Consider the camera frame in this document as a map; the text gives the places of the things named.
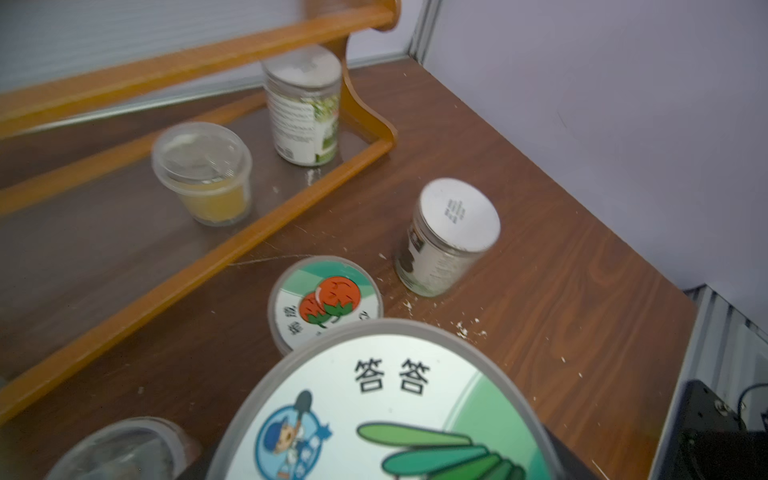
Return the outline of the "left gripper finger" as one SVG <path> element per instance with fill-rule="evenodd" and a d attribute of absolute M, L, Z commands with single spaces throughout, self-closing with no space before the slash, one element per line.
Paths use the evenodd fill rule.
<path fill-rule="evenodd" d="M 598 477 L 544 425 L 539 427 L 539 450 L 552 479 L 597 480 Z"/>

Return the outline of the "strawberry lid jar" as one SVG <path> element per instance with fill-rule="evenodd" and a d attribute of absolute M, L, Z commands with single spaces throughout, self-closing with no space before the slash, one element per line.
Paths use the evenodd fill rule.
<path fill-rule="evenodd" d="M 338 256 L 311 256 L 289 267 L 270 293 L 267 317 L 283 355 L 335 327 L 383 316 L 381 292 L 358 264 Z"/>

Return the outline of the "small clear seed cup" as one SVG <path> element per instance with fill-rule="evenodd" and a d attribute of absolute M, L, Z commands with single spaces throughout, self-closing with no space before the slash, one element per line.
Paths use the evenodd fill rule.
<path fill-rule="evenodd" d="M 201 454 L 179 425 L 135 417 L 108 425 L 63 455 L 48 479 L 176 479 Z"/>

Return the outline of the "white lid jar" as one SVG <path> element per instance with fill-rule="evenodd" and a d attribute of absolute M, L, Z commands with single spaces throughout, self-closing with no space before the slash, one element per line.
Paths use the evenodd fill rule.
<path fill-rule="evenodd" d="M 395 260 L 398 276 L 423 297 L 450 290 L 497 242 L 501 221 L 476 187 L 454 178 L 424 186 Z"/>

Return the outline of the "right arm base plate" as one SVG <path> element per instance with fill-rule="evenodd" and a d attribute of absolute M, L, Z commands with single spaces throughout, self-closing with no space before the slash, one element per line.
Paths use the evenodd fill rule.
<path fill-rule="evenodd" d="M 687 381 L 650 477 L 765 479 L 767 413 L 761 413 L 760 428 L 750 429 L 743 401 L 748 394 L 766 387 L 765 382 L 748 386 L 732 409 L 702 381 Z"/>

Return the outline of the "green leaf lid jar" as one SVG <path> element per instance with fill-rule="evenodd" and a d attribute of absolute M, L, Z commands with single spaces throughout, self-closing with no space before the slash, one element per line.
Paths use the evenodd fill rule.
<path fill-rule="evenodd" d="M 421 322 L 336 329 L 283 358 L 221 439 L 211 479 L 562 479 L 520 390 Z"/>

